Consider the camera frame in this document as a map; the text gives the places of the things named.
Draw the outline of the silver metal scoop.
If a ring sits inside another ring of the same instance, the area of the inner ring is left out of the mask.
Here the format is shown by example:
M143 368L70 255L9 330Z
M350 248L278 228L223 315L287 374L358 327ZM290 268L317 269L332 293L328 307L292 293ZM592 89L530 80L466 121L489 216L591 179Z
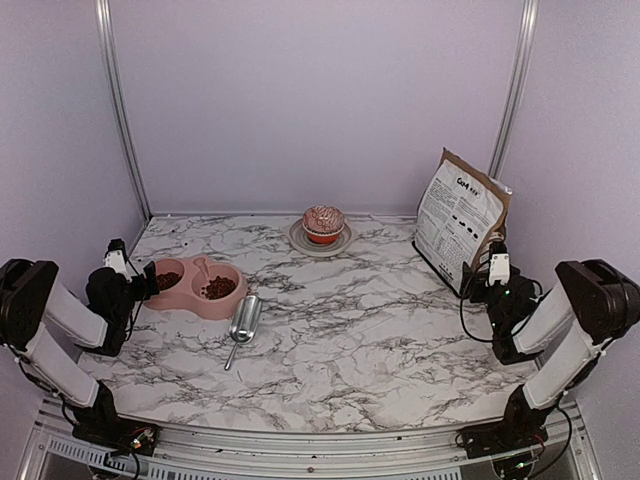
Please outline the silver metal scoop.
M254 339L261 311L262 300L257 295L248 295L239 302L229 326L229 336L234 345L225 363L225 371L230 370L237 349Z

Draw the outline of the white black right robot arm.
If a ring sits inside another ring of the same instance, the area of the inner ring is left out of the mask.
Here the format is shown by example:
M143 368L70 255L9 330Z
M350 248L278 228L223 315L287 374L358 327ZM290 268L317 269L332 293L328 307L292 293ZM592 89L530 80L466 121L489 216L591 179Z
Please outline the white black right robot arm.
M533 280L514 275L486 296L490 344L503 365L532 361L554 350L539 371L509 396L500 420L459 433L477 458L546 440L549 414L581 383L599 358L639 321L639 286L601 259L562 261L556 284L537 295Z

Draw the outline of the white brown pet food bag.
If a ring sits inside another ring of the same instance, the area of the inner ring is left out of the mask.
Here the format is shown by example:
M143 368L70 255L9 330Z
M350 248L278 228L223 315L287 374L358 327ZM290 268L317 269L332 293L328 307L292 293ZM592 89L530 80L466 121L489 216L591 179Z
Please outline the white brown pet food bag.
M445 149L417 208L413 245L459 296L462 264L486 269L493 242L506 239L513 191Z

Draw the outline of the pink double pet feeder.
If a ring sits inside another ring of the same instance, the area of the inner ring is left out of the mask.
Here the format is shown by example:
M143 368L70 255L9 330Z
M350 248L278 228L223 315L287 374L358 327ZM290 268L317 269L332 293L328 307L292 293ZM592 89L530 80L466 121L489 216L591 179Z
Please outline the pink double pet feeder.
M211 260L206 255L163 258L157 260L155 266L158 275L175 273L179 280L145 302L152 310L186 310L205 320L224 320L234 315L248 291L247 280L237 267ZM211 299L207 289L218 277L232 281L235 289L226 296Z

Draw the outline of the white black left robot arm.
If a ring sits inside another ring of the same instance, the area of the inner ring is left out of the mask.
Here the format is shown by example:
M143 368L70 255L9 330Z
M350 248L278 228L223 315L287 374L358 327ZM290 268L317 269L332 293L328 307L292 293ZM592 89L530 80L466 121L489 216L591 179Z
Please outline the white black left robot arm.
M159 428L122 417L105 382L84 371L60 340L106 357L130 338L137 308L158 294L155 265L127 278L112 267L95 270L83 304L59 279L52 261L11 259L1 268L1 342L38 387L58 396L74 437L151 455Z

